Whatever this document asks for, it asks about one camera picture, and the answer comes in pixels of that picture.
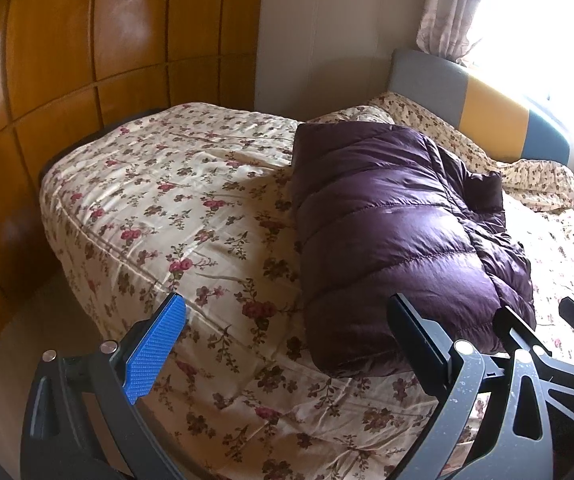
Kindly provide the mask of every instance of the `gray and yellow headboard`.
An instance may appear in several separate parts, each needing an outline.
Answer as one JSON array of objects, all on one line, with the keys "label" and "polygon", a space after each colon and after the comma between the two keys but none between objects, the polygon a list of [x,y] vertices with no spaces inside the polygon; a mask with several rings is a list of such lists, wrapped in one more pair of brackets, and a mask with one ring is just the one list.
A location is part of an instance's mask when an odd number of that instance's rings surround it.
[{"label": "gray and yellow headboard", "polygon": [[388,90],[427,108],[503,162],[555,160],[574,172],[566,132],[527,100],[509,97],[463,66],[416,50],[394,52]]}]

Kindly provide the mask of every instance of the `metal screw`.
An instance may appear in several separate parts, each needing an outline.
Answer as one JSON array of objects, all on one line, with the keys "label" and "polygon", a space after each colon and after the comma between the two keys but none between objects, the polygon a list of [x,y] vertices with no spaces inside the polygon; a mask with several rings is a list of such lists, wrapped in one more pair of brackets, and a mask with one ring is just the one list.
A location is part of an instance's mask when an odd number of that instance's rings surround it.
[{"label": "metal screw", "polygon": [[461,354],[471,355],[474,352],[474,346],[464,339],[460,339],[454,343],[454,348]]},{"label": "metal screw", "polygon": [[45,353],[42,354],[42,360],[46,363],[53,361],[56,358],[56,351],[55,350],[47,350]]},{"label": "metal screw", "polygon": [[100,352],[103,354],[113,354],[118,349],[118,343],[113,339],[103,341],[100,345]]}]

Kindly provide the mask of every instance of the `blue clamp pad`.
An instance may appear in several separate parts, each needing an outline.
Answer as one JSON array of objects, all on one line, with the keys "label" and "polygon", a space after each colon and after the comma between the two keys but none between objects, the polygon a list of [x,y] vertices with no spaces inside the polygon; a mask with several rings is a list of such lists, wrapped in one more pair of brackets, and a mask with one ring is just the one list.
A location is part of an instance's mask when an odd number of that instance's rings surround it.
[{"label": "blue clamp pad", "polygon": [[123,389],[131,404],[151,391],[186,321],[184,298],[178,294],[169,297],[160,310],[126,363]]}]

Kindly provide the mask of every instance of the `wrinkled fabric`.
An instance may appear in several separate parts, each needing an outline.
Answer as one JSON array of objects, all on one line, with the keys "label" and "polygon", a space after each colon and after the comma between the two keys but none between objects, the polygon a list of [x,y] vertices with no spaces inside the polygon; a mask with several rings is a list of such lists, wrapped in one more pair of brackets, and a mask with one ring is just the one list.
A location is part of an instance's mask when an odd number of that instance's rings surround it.
[{"label": "wrinkled fabric", "polygon": [[[574,212],[561,206],[573,178],[555,163],[494,163],[413,102],[377,101],[324,120],[416,122],[470,171],[501,168],[517,199],[503,197],[507,229],[532,263],[536,334],[574,364],[574,331],[558,316],[574,295]],[[187,325],[141,399],[171,455],[219,479],[382,480],[435,400],[411,372],[341,380],[311,361],[288,193],[297,126],[200,103],[132,121],[52,168],[43,222],[104,338],[149,317],[170,288],[184,296]],[[447,470],[462,464],[485,406],[481,397]]]},{"label": "wrinkled fabric", "polygon": [[480,0],[425,0],[416,36],[423,52],[457,63],[473,45],[467,38]]},{"label": "wrinkled fabric", "polygon": [[535,328],[498,173],[470,173],[406,126],[361,121],[301,124],[292,166],[307,343],[323,372],[409,369],[386,319],[396,292],[484,353],[502,349],[492,319],[503,305]]}]

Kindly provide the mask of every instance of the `headboard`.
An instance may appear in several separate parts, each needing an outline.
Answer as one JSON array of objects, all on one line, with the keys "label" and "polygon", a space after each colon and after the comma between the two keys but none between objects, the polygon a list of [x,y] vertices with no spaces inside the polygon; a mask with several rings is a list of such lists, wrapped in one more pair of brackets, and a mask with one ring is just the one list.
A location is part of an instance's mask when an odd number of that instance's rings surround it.
[{"label": "headboard", "polygon": [[59,264],[38,174],[150,108],[253,108],[260,0],[0,0],[0,331]]},{"label": "headboard", "polygon": [[388,90],[427,108],[495,160],[555,160],[574,172],[574,144],[560,126],[463,66],[416,50],[396,50]]}]

